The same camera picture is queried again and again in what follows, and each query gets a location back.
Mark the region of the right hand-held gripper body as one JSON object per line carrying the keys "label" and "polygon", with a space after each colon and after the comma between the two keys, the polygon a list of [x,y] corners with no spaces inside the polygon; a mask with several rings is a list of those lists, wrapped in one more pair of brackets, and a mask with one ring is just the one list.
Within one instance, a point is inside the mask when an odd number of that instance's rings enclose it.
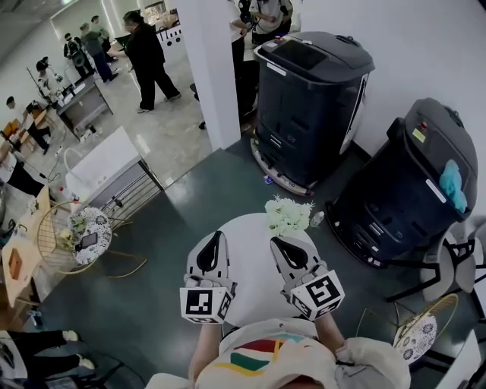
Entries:
{"label": "right hand-held gripper body", "polygon": [[345,298],[336,272],[325,266],[315,266],[300,278],[286,282],[281,293],[309,321],[331,313]]}

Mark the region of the white green flowers bunch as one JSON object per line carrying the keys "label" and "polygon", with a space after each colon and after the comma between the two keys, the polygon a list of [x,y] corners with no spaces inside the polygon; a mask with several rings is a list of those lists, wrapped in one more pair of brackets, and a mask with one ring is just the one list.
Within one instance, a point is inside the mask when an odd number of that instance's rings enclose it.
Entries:
{"label": "white green flowers bunch", "polygon": [[291,198],[275,195],[265,203],[270,234],[272,236],[290,236],[295,231],[304,231],[309,227],[313,201],[300,204]]}

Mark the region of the person's left forearm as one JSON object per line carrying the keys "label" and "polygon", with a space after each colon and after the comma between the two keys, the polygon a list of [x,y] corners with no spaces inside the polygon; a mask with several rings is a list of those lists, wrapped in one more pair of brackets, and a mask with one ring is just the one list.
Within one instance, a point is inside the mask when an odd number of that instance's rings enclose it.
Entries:
{"label": "person's left forearm", "polygon": [[200,373],[218,357],[221,340],[221,324],[203,324],[200,327],[196,349],[191,358],[188,371],[190,381],[195,383]]}

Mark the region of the person's right forearm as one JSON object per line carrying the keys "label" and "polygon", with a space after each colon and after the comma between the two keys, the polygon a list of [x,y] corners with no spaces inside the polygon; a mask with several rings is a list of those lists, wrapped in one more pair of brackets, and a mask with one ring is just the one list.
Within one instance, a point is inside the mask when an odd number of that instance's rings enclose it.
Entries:
{"label": "person's right forearm", "polygon": [[346,340],[333,316],[328,313],[314,321],[318,340],[335,356],[345,346]]}

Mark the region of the white round table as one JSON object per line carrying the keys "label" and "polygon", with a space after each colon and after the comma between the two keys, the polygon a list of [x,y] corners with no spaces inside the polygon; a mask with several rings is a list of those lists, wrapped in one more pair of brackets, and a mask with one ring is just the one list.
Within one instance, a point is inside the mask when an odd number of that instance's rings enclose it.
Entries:
{"label": "white round table", "polygon": [[270,318],[301,314],[281,293],[285,284],[270,249],[272,235],[266,213],[236,217],[219,230],[227,240],[229,278],[236,282],[235,297],[226,322],[235,327]]}

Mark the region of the black white patterned cushion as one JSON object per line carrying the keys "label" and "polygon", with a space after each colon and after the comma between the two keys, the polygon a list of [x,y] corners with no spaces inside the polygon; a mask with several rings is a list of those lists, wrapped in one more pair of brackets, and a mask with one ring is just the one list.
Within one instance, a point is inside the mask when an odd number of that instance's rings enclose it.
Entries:
{"label": "black white patterned cushion", "polygon": [[432,347],[436,336],[437,320],[427,313],[401,326],[394,338],[393,347],[411,365]]}
{"label": "black white patterned cushion", "polygon": [[98,208],[85,207],[79,213],[71,215],[84,217],[86,220],[86,229],[83,236],[96,232],[98,241],[96,245],[85,248],[79,252],[73,250],[74,259],[79,265],[88,265],[97,260],[104,254],[112,241],[112,227],[109,218]]}

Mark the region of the black cart with grey lid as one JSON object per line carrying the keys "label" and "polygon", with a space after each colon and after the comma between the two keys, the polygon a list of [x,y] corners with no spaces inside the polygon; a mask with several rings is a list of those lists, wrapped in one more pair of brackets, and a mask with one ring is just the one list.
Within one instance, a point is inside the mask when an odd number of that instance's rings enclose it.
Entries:
{"label": "black cart with grey lid", "polygon": [[[440,188],[448,160],[459,166],[465,213]],[[477,190],[478,158],[459,114],[428,97],[393,121],[385,144],[326,204],[327,220],[359,261],[383,268],[466,220]]]}

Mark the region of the black phone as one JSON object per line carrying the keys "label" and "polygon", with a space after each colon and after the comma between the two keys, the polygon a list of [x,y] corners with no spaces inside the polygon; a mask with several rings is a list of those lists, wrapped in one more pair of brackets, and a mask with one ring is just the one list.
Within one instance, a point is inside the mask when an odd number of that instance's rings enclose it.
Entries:
{"label": "black phone", "polygon": [[76,252],[79,252],[85,248],[89,248],[92,245],[96,245],[98,241],[98,235],[96,232],[91,233],[87,236],[83,236],[80,240],[80,242],[75,245],[74,250]]}

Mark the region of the black cart with white panel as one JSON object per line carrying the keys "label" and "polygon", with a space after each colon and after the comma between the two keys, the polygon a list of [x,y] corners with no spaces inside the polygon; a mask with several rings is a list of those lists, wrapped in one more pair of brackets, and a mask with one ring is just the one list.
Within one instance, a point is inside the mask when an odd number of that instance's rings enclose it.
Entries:
{"label": "black cart with white panel", "polygon": [[339,164],[365,104],[374,60],[351,36],[290,33],[259,45],[251,152],[264,173],[308,197]]}

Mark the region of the teal cloth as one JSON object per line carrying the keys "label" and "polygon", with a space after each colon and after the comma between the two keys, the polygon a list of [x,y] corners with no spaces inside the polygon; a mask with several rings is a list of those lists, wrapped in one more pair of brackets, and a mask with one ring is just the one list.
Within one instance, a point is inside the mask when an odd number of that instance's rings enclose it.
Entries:
{"label": "teal cloth", "polygon": [[454,160],[448,160],[440,176],[440,188],[452,201],[454,207],[461,213],[465,213],[467,200],[462,191],[462,176],[459,166]]}

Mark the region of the white side desk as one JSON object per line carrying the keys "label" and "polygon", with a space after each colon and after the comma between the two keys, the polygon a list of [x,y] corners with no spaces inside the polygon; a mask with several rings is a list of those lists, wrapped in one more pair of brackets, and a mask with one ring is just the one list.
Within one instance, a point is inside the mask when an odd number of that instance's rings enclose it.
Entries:
{"label": "white side desk", "polygon": [[460,389],[468,384],[481,365],[481,353],[475,331],[471,330],[462,349],[436,389]]}

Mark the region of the light wooden counter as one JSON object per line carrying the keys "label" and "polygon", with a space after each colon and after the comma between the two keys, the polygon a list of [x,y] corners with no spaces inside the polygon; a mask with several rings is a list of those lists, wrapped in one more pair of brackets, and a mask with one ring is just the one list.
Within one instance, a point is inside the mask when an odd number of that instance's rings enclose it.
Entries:
{"label": "light wooden counter", "polygon": [[[45,185],[35,198],[36,209],[28,208],[18,220],[15,229],[2,249],[2,265],[8,303],[13,308],[21,293],[30,285],[30,280],[41,263],[42,257],[37,245],[39,225],[45,214],[51,209],[49,187]],[[8,261],[11,250],[16,248],[23,260],[19,280],[12,280]]]}

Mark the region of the brown wooden box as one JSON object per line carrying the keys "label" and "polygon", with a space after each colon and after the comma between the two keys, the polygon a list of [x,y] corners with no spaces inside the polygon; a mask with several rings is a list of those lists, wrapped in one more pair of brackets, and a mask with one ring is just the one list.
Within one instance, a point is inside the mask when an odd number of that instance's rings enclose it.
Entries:
{"label": "brown wooden box", "polygon": [[11,250],[8,261],[9,274],[12,280],[19,280],[22,270],[23,260],[16,248]]}

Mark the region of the grey metal desk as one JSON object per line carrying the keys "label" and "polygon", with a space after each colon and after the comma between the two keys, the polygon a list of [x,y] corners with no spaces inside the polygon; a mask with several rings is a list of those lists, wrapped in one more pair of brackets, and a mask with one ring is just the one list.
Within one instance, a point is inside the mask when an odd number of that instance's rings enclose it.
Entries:
{"label": "grey metal desk", "polygon": [[65,127],[79,142],[100,115],[105,112],[113,114],[112,108],[93,76],[83,80],[58,102],[56,112]]}

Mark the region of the grey chair with black frame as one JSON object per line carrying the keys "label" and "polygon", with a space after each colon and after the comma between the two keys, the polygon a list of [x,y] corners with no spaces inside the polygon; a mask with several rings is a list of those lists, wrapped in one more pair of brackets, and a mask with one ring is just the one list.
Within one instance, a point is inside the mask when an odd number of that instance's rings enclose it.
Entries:
{"label": "grey chair with black frame", "polygon": [[452,285],[455,277],[453,255],[448,245],[456,244],[454,229],[460,223],[454,223],[439,238],[435,238],[424,252],[419,264],[419,284],[406,291],[386,298],[386,302],[398,302],[400,299],[421,293],[425,302],[440,298]]}
{"label": "grey chair with black frame", "polygon": [[459,245],[453,293],[467,293],[486,323],[486,216],[454,226],[453,236]]}

